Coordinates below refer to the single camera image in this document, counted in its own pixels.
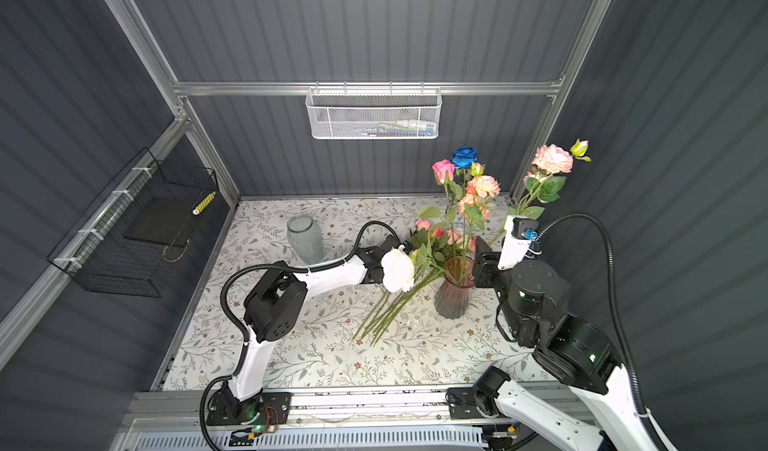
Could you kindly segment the cream white artificial rose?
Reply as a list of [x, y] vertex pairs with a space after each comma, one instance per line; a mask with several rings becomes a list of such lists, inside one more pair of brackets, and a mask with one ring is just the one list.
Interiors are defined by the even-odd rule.
[[408, 292], [414, 286], [415, 266], [410, 256], [405, 252], [405, 246], [400, 245], [386, 252], [381, 259], [383, 269], [383, 286], [390, 293]]

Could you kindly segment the pink ribbed glass vase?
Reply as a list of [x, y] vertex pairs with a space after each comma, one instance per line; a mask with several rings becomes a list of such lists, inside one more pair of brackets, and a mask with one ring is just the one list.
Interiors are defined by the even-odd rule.
[[434, 307], [440, 316], [457, 319], [469, 306], [470, 291], [474, 287], [473, 260], [451, 257], [445, 262], [444, 269], [444, 281], [435, 293]]

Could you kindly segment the clear ribbed glass vase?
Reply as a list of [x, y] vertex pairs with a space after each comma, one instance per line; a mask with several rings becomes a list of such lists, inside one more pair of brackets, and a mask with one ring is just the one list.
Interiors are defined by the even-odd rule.
[[307, 265], [323, 261], [322, 233], [312, 216], [293, 216], [287, 223], [287, 238], [295, 253]]

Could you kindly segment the pale pink carnation spray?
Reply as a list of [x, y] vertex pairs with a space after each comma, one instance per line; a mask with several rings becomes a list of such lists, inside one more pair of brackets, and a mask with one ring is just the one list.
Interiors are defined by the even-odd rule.
[[524, 191], [520, 199], [507, 210], [506, 224], [513, 218], [538, 220], [545, 205], [557, 201], [576, 161], [591, 162], [589, 141], [577, 139], [566, 150], [556, 144], [542, 145], [536, 151], [523, 179]]

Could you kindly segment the magenta pink artificial rose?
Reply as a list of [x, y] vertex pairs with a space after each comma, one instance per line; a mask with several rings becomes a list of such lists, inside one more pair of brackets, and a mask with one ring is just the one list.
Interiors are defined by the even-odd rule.
[[454, 179], [455, 166], [449, 160], [437, 161], [432, 165], [432, 171], [439, 185], [447, 185]]

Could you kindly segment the blue artificial rose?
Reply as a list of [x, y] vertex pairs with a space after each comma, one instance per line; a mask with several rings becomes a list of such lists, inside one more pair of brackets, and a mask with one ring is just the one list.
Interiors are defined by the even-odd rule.
[[470, 169], [472, 164], [477, 161], [478, 151], [471, 146], [462, 146], [455, 150], [451, 155], [451, 162], [456, 170]]

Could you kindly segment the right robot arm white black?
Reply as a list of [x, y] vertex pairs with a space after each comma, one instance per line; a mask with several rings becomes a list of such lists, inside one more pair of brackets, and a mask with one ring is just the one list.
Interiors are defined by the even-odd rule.
[[533, 395], [498, 366], [472, 387], [450, 389], [454, 418], [475, 413], [510, 418], [561, 450], [672, 450], [674, 444], [632, 394], [628, 366], [610, 339], [567, 309], [571, 288], [541, 260], [512, 263], [505, 251], [476, 243], [475, 285], [498, 298], [502, 337], [531, 351], [534, 361], [573, 392], [591, 412], [589, 424]]

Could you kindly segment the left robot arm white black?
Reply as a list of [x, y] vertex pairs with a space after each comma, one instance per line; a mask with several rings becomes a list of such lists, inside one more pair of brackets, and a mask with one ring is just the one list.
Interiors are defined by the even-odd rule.
[[[395, 282], [393, 266], [396, 254], [405, 249], [390, 243], [357, 247], [337, 261], [308, 268], [278, 261], [247, 266], [231, 275], [221, 288], [219, 304], [243, 342], [234, 370], [206, 386], [199, 407], [201, 426], [275, 424], [278, 414], [261, 397], [265, 373], [277, 342], [293, 330], [305, 301], [359, 284], [404, 291], [406, 286]], [[263, 275], [246, 295], [243, 316], [238, 317], [229, 306], [228, 293], [237, 280], [256, 271]]]

